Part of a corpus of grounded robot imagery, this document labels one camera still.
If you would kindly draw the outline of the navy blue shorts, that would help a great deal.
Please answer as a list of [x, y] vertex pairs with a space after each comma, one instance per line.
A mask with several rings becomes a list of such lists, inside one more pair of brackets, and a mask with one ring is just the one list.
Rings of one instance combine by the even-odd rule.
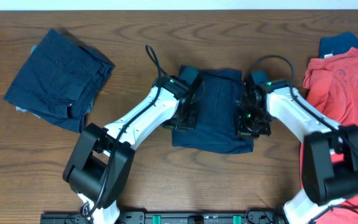
[[199, 149], [220, 154], [252, 152], [254, 141], [236, 136], [237, 102], [242, 92], [240, 70], [198, 70], [182, 65], [179, 78], [198, 73], [201, 85], [195, 93], [198, 112], [196, 127], [188, 131], [172, 131], [172, 146]]

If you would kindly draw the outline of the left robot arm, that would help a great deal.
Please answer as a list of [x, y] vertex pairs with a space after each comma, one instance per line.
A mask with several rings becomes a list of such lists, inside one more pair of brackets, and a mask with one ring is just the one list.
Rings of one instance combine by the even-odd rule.
[[65, 223], [115, 223], [116, 200], [127, 182], [136, 149], [159, 126], [195, 129], [192, 99], [201, 85], [198, 69], [184, 67], [179, 76], [156, 79], [149, 94], [130, 112], [104, 127], [91, 123], [80, 134], [63, 179], [83, 201], [79, 214]]

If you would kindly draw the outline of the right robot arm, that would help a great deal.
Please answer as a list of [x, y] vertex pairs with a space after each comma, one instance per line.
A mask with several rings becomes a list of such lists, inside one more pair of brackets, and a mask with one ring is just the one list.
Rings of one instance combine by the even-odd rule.
[[237, 136], [271, 134], [281, 121], [301, 142], [303, 188], [278, 211], [249, 210], [249, 223], [315, 223], [358, 195], [358, 126], [343, 126], [311, 106], [286, 80], [270, 81], [263, 70], [244, 80]]

